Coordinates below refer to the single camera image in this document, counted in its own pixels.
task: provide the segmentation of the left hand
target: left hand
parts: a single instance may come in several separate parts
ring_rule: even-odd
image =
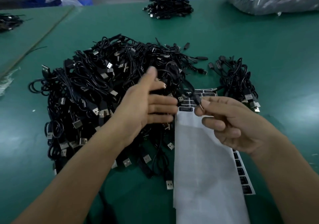
[[[150,67],[138,84],[128,89],[121,104],[105,124],[118,126],[118,137],[124,147],[134,140],[146,124],[172,122],[173,115],[178,111],[176,98],[149,94],[150,91],[166,87],[163,82],[155,81],[156,77],[156,68]]]

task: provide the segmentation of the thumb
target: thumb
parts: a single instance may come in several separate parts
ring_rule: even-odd
[[[155,67],[151,66],[146,71],[146,74],[142,76],[138,84],[141,85],[144,89],[149,91],[156,77],[157,77],[157,70]]]
[[[225,117],[235,117],[237,108],[236,106],[213,101],[209,102],[204,99],[201,100],[201,106],[209,113],[218,114]]]

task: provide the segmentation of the cable pile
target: cable pile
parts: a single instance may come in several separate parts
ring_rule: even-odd
[[[76,51],[60,68],[51,70],[42,65],[43,78],[29,83],[28,88],[32,93],[48,96],[50,121],[44,131],[48,139],[48,157],[54,160],[57,173],[112,116],[126,91],[150,66],[157,68],[159,80],[166,84],[166,89],[154,93],[176,97],[180,102],[193,97],[197,104],[200,103],[193,86],[185,79],[185,72],[190,69],[206,74],[204,69],[193,64],[207,58],[183,54],[189,43],[179,48],[176,44],[163,46],[156,41],[157,44],[144,44],[121,34],[103,37],[90,49]],[[41,89],[35,87],[38,82]],[[173,149],[171,143],[165,143],[172,127],[169,124],[147,125],[118,156],[113,168],[129,166],[133,156],[148,178],[153,175],[163,175],[165,180],[171,178],[162,148]],[[157,151],[152,168],[147,165],[151,158],[143,148],[144,138],[148,135]]]
[[[170,19],[172,16],[182,16],[192,13],[194,9],[189,0],[150,0],[152,3],[143,10],[147,10],[150,17]]]
[[[216,90],[224,89],[224,96],[241,101],[254,112],[260,112],[258,94],[250,81],[251,73],[248,72],[247,65],[242,63],[242,58],[235,61],[234,56],[229,59],[220,56],[215,65],[209,63],[208,66],[220,76],[220,86]]]
[[[14,16],[8,13],[0,13],[0,32],[13,30],[20,26],[23,20],[19,16]]]

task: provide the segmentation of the right hand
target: right hand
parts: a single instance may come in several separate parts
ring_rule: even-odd
[[[222,144],[235,150],[252,155],[274,138],[283,136],[265,118],[232,98],[202,97],[201,105],[204,111],[196,107],[195,114],[210,116],[203,117],[203,125],[213,129]]]

